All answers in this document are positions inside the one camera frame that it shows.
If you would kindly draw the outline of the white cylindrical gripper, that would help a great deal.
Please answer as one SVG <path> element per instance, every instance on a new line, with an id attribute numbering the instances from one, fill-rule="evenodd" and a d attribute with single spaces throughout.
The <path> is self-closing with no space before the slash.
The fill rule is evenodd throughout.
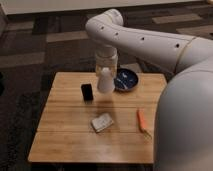
<path id="1" fill-rule="evenodd" d="M 116 78 L 118 54 L 117 49 L 115 47 L 103 45 L 98 46 L 95 49 L 95 59 L 95 73 L 97 77 L 100 76 L 101 70 L 104 67 L 107 67 L 110 69 L 112 78 Z"/>

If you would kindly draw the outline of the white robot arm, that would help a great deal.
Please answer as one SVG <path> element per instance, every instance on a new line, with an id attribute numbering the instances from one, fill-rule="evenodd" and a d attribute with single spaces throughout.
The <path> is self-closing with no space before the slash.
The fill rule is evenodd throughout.
<path id="1" fill-rule="evenodd" d="M 213 40 L 127 28 L 116 9 L 85 29 L 97 43 L 97 69 L 113 68 L 122 50 L 173 74 L 157 104 L 153 170 L 213 171 Z"/>

